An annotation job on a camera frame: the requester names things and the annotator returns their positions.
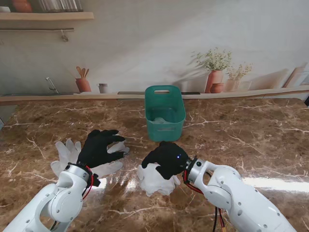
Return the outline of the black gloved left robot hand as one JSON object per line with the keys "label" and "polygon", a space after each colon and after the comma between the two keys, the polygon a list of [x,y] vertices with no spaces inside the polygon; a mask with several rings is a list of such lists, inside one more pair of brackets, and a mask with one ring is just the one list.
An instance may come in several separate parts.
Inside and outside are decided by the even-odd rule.
{"label": "black gloved left robot hand", "polygon": [[115,142],[123,142],[124,137],[117,135],[118,130],[93,130],[88,134],[85,144],[78,156],[77,164],[95,168],[117,161],[125,156],[125,152],[108,153],[107,147]]}

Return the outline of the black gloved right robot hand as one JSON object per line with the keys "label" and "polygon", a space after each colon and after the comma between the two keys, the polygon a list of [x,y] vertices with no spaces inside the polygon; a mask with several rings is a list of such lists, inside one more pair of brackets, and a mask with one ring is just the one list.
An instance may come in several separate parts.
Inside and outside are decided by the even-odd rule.
{"label": "black gloved right robot hand", "polygon": [[151,151],[142,161],[142,168],[146,168],[148,164],[158,164],[155,168],[160,175],[169,180],[172,176],[182,173],[189,160],[187,153],[172,142],[160,142],[159,146]]}

